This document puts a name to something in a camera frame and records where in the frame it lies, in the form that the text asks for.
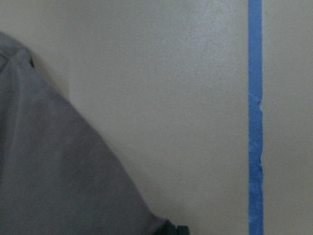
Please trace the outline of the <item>dark brown t-shirt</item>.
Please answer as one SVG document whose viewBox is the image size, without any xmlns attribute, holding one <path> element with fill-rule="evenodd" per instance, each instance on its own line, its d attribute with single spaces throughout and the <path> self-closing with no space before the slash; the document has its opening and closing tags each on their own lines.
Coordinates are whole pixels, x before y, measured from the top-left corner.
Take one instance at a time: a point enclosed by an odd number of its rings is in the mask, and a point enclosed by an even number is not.
<svg viewBox="0 0 313 235">
<path fill-rule="evenodd" d="M 154 215 L 100 135 L 0 36 L 0 232 L 187 235 Z"/>
</svg>

